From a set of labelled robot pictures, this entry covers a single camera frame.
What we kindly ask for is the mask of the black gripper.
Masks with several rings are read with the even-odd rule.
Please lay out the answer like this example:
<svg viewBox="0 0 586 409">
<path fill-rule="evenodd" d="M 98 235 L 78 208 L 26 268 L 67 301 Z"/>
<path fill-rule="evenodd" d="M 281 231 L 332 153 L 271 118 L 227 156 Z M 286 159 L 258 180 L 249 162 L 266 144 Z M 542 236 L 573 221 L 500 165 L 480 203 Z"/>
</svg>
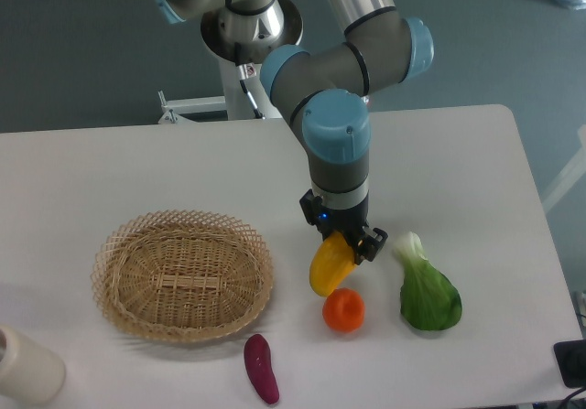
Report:
<svg viewBox="0 0 586 409">
<path fill-rule="evenodd" d="M 366 196 L 354 207 L 336 210 L 326 207 L 323 198 L 309 189 L 299 204 L 306 222 L 317 228 L 323 240 L 337 231 L 352 243 L 354 263 L 360 265 L 363 261 L 372 262 L 388 239 L 386 231 L 367 226 L 368 199 Z"/>
</svg>

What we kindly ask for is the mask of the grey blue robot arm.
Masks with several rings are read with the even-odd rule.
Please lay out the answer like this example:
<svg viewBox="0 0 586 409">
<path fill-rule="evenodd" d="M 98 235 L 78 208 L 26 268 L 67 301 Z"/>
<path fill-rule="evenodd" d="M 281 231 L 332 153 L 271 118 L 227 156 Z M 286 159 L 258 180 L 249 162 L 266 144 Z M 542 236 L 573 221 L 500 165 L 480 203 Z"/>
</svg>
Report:
<svg viewBox="0 0 586 409">
<path fill-rule="evenodd" d="M 300 46 L 290 0 L 155 0 L 172 24 L 201 22 L 219 60 L 232 119 L 280 117 L 303 146 L 311 187 L 300 206 L 323 238 L 339 233 L 354 262 L 373 260 L 387 235 L 368 224 L 370 93 L 426 71 L 433 39 L 394 0 L 329 0 L 344 34 L 318 55 Z"/>
</svg>

